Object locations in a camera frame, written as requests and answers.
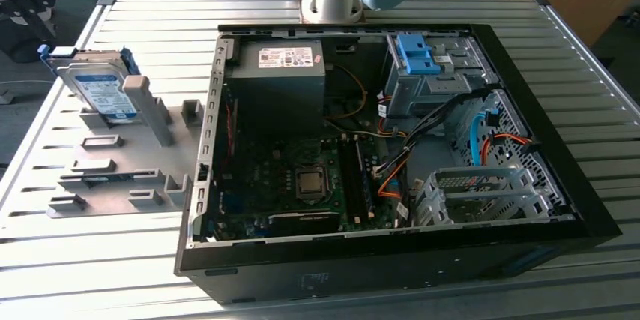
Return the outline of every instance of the sticker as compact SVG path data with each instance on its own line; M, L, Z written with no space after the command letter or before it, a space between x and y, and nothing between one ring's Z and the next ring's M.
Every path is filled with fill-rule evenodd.
M385 118L387 117L387 105L377 105L377 116Z
M108 177L100 176L97 178L84 178L84 181L109 181Z
M113 75L77 75L77 87L97 112L112 119L136 116L136 108L120 89L119 78Z
M257 52L257 67L313 67L311 48L264 48Z
M444 55L444 56L435 56L433 57L433 60L436 61L436 63L453 63L451 61L451 57L448 55Z
M405 219L409 217L409 209L407 209L407 206L400 202L397 203L396 211Z

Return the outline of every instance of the blue drive bracket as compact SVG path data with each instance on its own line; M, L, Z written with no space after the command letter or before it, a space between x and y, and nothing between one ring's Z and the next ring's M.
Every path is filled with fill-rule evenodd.
M440 65L431 58L431 46L420 34L400 34L397 36L397 53L407 63L409 75L439 75Z
M40 59L55 76L59 76L71 91L85 103L83 120L100 117L112 123L127 123L136 117L136 109L123 91L125 78L140 75L135 57L127 48L115 51L79 50L73 46L47 45L37 49Z

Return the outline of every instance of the black cable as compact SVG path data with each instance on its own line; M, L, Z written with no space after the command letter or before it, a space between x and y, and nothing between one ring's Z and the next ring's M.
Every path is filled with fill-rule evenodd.
M325 118L324 121L325 121L327 123L329 123L331 125L333 125L333 127L335 127L336 129L339 129L341 132L344 132L344 133L352 133L352 132L357 131L357 130L347 129L347 128L345 128L344 126L341 126L335 120L331 120L331 119L327 119L327 118Z
M415 140L415 137L431 129L433 129L436 126L439 126L443 121L445 115L453 110L453 108L460 104L464 103L465 101L479 98L479 97L485 97L489 94L489 90L485 88L476 89L471 93L465 94L459 94L455 97L449 99L443 105L440 105L436 109L432 110L432 112L420 119L417 122L416 126L413 127L412 131L407 134L407 138L403 142L403 144L408 144L412 140Z
M376 173L380 174L384 172L404 156L409 156L413 147L417 144L417 138L420 135L427 133L431 129L439 126L444 120L445 116L453 110L453 108L465 101L475 99L477 97L485 97L489 94L489 89L476 89L471 93L459 94L449 99L444 104L441 104L436 109L431 111L424 118L420 119L412 131L407 134L404 138L401 149L397 151L396 155L392 156L391 160L384 162L376 170Z
M349 112L349 110L347 108L347 103L344 103L344 102L341 103L341 111L343 111L344 114L347 114ZM355 124L356 127L360 128L360 130L367 130L367 128L360 124L360 121L353 116L345 118L345 120L347 119Z

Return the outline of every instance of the slotted metal surface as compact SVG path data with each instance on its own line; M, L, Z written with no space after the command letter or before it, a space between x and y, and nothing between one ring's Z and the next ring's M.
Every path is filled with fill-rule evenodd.
M296 7L291 0L117 0L96 8L77 44L127 45L153 94L177 106L205 98L217 25L295 23ZM73 113L80 104L57 82L0 183L4 319L33 312L65 319L640 317L639 111L555 12L521 0L408 0L367 19L493 26L623 236L508 280L223 309L173 275L180 213L56 220L44 214L69 149L43 146L76 145L87 133Z

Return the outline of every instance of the power supply label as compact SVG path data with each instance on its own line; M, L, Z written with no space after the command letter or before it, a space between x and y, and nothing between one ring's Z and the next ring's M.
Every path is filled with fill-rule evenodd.
M311 48L263 48L257 52L257 67L313 67Z
M100 114L112 119L136 116L136 108L113 75L77 75L77 86Z

